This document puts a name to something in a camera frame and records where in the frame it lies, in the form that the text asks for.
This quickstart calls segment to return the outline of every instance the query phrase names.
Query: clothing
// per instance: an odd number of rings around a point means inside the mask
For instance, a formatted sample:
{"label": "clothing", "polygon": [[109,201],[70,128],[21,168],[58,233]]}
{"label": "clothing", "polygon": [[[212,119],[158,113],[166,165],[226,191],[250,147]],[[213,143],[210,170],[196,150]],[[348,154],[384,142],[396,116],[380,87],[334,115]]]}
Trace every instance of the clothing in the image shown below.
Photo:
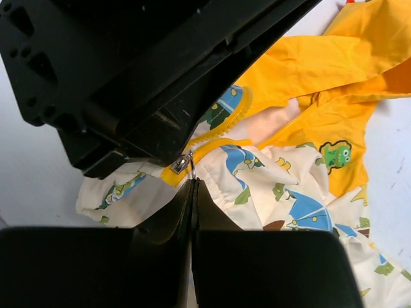
{"label": "clothing", "polygon": [[[213,201],[242,229],[335,234],[373,308],[411,305],[411,275],[369,239],[363,166],[376,101],[410,96],[410,18],[407,1],[351,3],[323,36],[280,39],[206,112],[187,146]],[[125,164],[86,179],[76,207],[134,227],[188,174]]]}

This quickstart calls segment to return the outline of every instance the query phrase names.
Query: metal zipper slider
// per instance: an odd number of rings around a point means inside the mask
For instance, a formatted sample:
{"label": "metal zipper slider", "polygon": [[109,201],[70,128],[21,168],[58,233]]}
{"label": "metal zipper slider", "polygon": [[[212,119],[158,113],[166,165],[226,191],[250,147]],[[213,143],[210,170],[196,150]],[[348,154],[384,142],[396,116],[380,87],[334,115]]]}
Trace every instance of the metal zipper slider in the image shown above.
{"label": "metal zipper slider", "polygon": [[191,165],[191,176],[192,179],[196,178],[195,168],[194,168],[194,160],[193,160],[193,152],[189,150],[187,154],[181,155],[170,167],[170,169],[176,173],[180,174],[183,170],[186,170],[188,165]]}

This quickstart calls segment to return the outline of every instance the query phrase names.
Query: white table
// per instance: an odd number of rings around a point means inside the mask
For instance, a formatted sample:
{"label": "white table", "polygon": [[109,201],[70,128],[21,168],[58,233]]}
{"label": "white table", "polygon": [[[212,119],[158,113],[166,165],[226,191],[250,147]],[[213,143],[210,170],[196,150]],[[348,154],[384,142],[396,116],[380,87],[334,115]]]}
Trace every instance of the white table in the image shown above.
{"label": "white table", "polygon": [[[320,35],[343,0],[323,0],[287,35]],[[0,63],[0,217],[7,225],[100,225],[77,215],[82,175],[72,168],[56,131],[26,124]],[[411,99],[384,101],[367,130],[372,237],[411,270]]]}

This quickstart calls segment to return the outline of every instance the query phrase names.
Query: screw hole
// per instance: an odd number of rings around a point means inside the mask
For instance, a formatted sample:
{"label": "screw hole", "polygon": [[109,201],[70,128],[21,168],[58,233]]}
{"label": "screw hole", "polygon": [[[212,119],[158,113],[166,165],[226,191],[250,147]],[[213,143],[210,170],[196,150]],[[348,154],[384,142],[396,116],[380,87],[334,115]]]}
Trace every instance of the screw hole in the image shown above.
{"label": "screw hole", "polygon": [[10,56],[11,56],[12,58],[15,58],[18,53],[19,53],[19,52],[17,51],[17,49],[13,49],[13,50],[10,52]]}
{"label": "screw hole", "polygon": [[21,56],[23,58],[27,58],[28,55],[31,53],[31,48],[30,47],[26,47],[21,51]]}
{"label": "screw hole", "polygon": [[11,3],[7,3],[7,4],[4,6],[3,11],[8,12],[8,11],[10,11],[11,8],[12,8],[12,4],[11,4]]}
{"label": "screw hole", "polygon": [[148,233],[150,233],[149,229],[146,228],[139,228],[139,231],[141,235],[147,235]]}
{"label": "screw hole", "polygon": [[48,106],[44,111],[45,117],[52,117],[56,113],[56,106]]}
{"label": "screw hole", "polygon": [[27,105],[28,105],[29,107],[34,107],[36,104],[37,104],[37,98],[30,98],[30,99],[27,101]]}

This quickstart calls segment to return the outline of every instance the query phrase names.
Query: yellow fabric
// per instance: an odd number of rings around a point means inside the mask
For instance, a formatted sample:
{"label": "yellow fabric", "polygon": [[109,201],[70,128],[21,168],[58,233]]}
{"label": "yellow fabric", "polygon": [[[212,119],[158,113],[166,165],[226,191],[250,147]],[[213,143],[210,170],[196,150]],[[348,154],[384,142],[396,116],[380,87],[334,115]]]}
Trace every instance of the yellow fabric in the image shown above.
{"label": "yellow fabric", "polygon": [[246,116],[295,97],[305,111],[259,148],[346,141],[351,161],[331,170],[330,191],[341,196],[365,185],[364,133],[376,101],[411,93],[410,19],[410,1],[352,3],[323,36],[274,44],[236,82],[253,91]]}

